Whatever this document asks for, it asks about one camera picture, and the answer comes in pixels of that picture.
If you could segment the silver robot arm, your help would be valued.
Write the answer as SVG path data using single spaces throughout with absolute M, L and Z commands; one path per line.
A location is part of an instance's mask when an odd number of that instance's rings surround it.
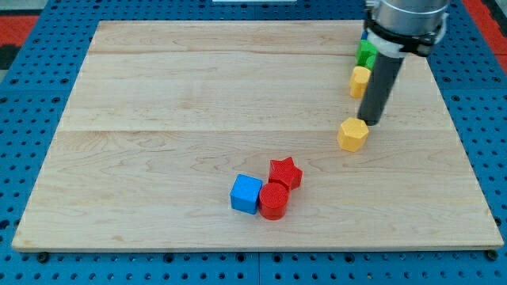
M 364 27 L 377 51 L 427 57 L 447 30 L 449 0 L 367 0 Z

